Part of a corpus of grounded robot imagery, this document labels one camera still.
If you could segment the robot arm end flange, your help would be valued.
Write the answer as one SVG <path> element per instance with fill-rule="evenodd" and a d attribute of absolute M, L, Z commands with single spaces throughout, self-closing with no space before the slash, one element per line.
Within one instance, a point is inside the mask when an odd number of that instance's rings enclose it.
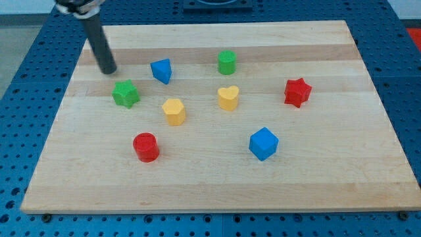
<path fill-rule="evenodd" d="M 63 14 L 72 14 L 77 19 L 87 19 L 100 11 L 105 0 L 55 0 L 55 7 Z"/>

